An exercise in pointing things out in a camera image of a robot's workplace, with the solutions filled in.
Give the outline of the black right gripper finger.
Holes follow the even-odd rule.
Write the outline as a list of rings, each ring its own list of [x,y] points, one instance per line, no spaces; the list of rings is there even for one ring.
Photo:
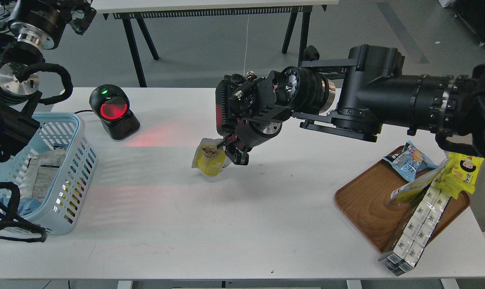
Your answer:
[[[248,153],[239,150],[236,146],[226,146],[226,156],[235,165],[247,166],[249,163]]]
[[[235,149],[238,149],[236,146],[237,141],[238,141],[237,134],[226,135],[223,137],[222,142],[219,143],[216,147],[218,149],[223,149],[223,150],[235,150]]]

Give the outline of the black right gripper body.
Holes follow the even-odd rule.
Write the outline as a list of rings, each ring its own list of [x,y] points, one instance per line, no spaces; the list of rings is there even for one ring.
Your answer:
[[[295,71],[272,71],[268,77],[249,73],[225,75],[216,91],[216,129],[220,136],[237,134],[239,150],[250,150],[281,130],[296,96]]]

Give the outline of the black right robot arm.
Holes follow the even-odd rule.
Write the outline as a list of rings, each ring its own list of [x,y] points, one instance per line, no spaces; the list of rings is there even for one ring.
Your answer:
[[[299,67],[267,77],[226,75],[216,89],[218,147],[236,165],[273,137],[290,117],[301,127],[375,142],[383,124],[435,134],[449,152],[485,158],[485,64],[472,76],[404,75],[395,48],[361,45],[342,60],[306,49]]]

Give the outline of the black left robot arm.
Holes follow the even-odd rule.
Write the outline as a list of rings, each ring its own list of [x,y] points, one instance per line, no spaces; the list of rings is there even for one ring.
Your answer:
[[[73,92],[68,71],[45,61],[67,24],[82,35],[96,15],[90,0],[18,0],[0,23],[0,232],[44,242],[79,216],[98,158],[73,113],[37,113]]]

